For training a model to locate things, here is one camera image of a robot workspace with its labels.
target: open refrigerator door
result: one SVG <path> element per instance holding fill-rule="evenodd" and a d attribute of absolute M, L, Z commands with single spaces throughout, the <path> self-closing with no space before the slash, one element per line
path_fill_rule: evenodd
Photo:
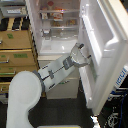
<path fill-rule="evenodd" d="M 99 114 L 128 62 L 128 15 L 120 1 L 81 0 L 79 43 L 89 66 L 80 68 L 87 107 Z"/>

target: door handle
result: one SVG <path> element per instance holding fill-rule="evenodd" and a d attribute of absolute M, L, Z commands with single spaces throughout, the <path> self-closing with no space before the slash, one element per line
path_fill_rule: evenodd
<path fill-rule="evenodd" d="M 63 81 L 63 82 L 60 82 L 59 84 L 66 84 L 66 83 L 68 83 L 68 82 L 70 82 L 70 81 L 69 81 L 69 80 Z"/>
<path fill-rule="evenodd" d="M 8 91 L 3 91 L 4 86 L 1 87 L 0 92 L 7 93 Z"/>
<path fill-rule="evenodd" d="M 0 44 L 2 44 L 2 40 L 0 40 Z"/>
<path fill-rule="evenodd" d="M 7 73 L 0 73 L 0 75 L 15 75 L 16 72 L 7 72 Z"/>
<path fill-rule="evenodd" d="M 5 64 L 5 63 L 9 63 L 9 59 L 7 59 L 6 61 L 0 61 L 0 64 Z"/>

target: white refrigerator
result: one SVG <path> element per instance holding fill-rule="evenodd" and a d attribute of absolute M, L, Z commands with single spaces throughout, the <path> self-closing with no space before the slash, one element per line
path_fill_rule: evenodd
<path fill-rule="evenodd" d="M 39 56 L 70 53 L 76 42 L 84 44 L 81 52 L 92 63 L 79 69 L 80 77 L 87 107 L 99 114 L 128 69 L 128 14 L 121 2 L 26 0 L 26 5 Z"/>

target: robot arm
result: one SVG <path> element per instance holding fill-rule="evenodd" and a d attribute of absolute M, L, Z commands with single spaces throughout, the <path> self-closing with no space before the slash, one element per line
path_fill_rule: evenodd
<path fill-rule="evenodd" d="M 66 54 L 38 72 L 23 71 L 18 73 L 9 86 L 9 100 L 6 128 L 33 128 L 28 120 L 28 112 L 39 101 L 41 92 L 48 92 L 55 87 L 75 67 L 90 63 L 90 58 L 84 58 L 80 52 L 82 45 L 76 44 L 71 54 Z"/>
<path fill-rule="evenodd" d="M 59 59 L 52 61 L 50 64 L 39 69 L 38 72 L 33 72 L 39 78 L 43 92 L 48 92 L 59 84 L 75 70 L 75 67 L 80 68 L 90 64 L 90 56 L 84 58 L 80 52 L 82 47 L 83 44 L 76 43 L 70 54 L 63 55 Z"/>

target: refrigerator shelf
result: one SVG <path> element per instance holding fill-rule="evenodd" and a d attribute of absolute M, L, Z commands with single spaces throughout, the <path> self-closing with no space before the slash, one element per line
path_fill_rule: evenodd
<path fill-rule="evenodd" d="M 70 29 L 78 29 L 79 28 L 79 26 L 78 25 L 72 25 L 72 26 L 61 26 L 61 27 L 51 27 L 51 29 L 52 30 L 70 30 Z"/>
<path fill-rule="evenodd" d="M 64 17 L 64 18 L 63 18 L 63 21 L 64 21 L 64 20 L 78 20 L 78 19 L 79 19 L 78 17 Z M 42 19 L 42 21 L 44 21 L 44 20 L 53 20 L 53 21 L 55 21 L 55 20 L 54 20 L 54 17 L 52 17 L 52 16 L 49 17 L 48 19 Z"/>
<path fill-rule="evenodd" d="M 79 12 L 79 9 L 66 9 L 66 10 L 40 10 L 39 13 L 72 13 Z"/>

